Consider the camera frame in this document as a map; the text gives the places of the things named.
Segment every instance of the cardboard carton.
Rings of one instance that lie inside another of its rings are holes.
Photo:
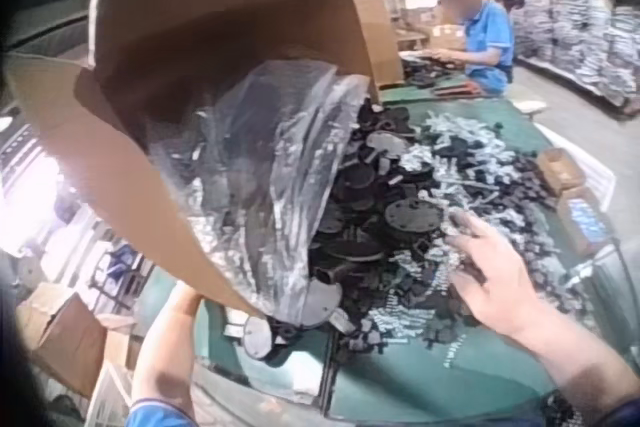
[[[314,58],[372,76],[353,0],[92,0],[89,65],[9,58],[42,145],[95,212],[145,257],[219,303],[260,315],[207,258],[145,156],[145,122],[179,122],[194,93],[263,60]]]
[[[135,321],[98,319],[72,289],[42,283],[16,309],[18,326],[33,362],[62,385],[91,397],[104,360],[133,370],[142,339]]]
[[[429,35],[429,49],[466,50],[467,38],[461,25],[436,25]]]
[[[62,385],[91,397],[106,329],[72,289],[42,283],[16,309],[33,361]]]
[[[584,230],[584,226],[579,222],[576,222],[572,215],[572,199],[580,199],[589,206],[590,211],[593,213],[593,217],[588,223],[592,225],[601,224],[603,230],[606,232],[606,235],[603,236],[602,239],[590,239],[589,235]],[[611,223],[605,214],[600,211],[600,203],[588,187],[582,186],[564,191],[558,200],[556,210],[562,225],[564,225],[567,234],[571,239],[573,248],[578,255],[594,255],[611,242],[613,235]]]
[[[377,86],[404,82],[397,37],[384,0],[354,0]]]
[[[587,181],[580,166],[564,149],[543,150],[538,154],[537,164],[545,182],[556,195],[583,186]]]

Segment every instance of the plastic bag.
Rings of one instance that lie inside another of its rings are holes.
[[[183,125],[149,124],[149,154],[202,248],[266,314],[298,325],[307,250],[369,80],[268,61]]]

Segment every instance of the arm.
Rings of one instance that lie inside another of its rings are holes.
[[[466,252],[487,279],[480,285],[462,272],[451,279],[479,321],[536,356],[590,422],[640,398],[640,380],[611,347],[537,297],[508,240],[473,215],[456,214],[454,220],[472,236],[448,242]]]
[[[193,326],[202,297],[178,282],[147,333],[133,375],[132,400],[157,399],[194,417]]]
[[[513,42],[511,21],[502,7],[490,6],[489,8],[486,31],[487,50],[483,52],[456,52],[438,49],[432,51],[431,55],[444,62],[458,61],[463,64],[488,65],[489,67],[498,65],[503,51],[509,49]]]
[[[428,57],[441,60],[442,62],[461,62],[463,64],[488,65],[495,67],[500,63],[502,51],[496,47],[489,47],[484,52],[458,52],[457,50],[435,49],[426,50],[424,54]]]

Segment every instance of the pile of parts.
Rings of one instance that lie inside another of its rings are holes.
[[[450,77],[461,70],[455,62],[442,62],[428,58],[402,58],[402,68],[407,84],[419,89],[429,89],[437,80]]]
[[[562,287],[538,206],[555,200],[540,181],[535,152],[507,150],[503,126],[433,115],[420,132],[404,107],[366,104],[358,118],[309,251],[311,275],[339,283],[341,311],[358,326],[345,350],[370,352],[422,338],[449,344],[449,366],[477,326],[449,286],[451,270],[483,280],[444,243],[457,233],[451,208],[471,210],[506,235],[526,259],[536,290],[559,310],[584,321],[589,305],[577,288]]]

